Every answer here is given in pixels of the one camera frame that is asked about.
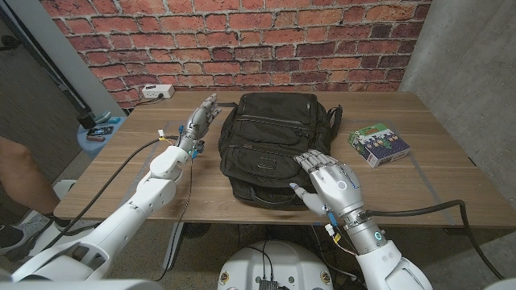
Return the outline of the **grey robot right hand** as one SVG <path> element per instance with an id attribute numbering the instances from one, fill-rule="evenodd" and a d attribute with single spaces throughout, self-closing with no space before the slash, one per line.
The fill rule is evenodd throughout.
<path id="1" fill-rule="evenodd" d="M 345 163 L 316 150 L 296 155 L 294 160 L 308 173 L 316 193 L 295 183 L 289 186 L 313 212 L 324 215 L 332 211 L 341 217 L 364 205 L 360 182 Z"/>

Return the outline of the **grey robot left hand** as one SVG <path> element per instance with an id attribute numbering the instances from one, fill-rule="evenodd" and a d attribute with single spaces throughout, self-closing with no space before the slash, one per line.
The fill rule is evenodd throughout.
<path id="1" fill-rule="evenodd" d="M 218 108 L 217 94 L 211 94 L 187 119 L 184 130 L 180 133 L 177 146 L 190 155 L 209 130 L 210 124 L 221 112 Z"/>

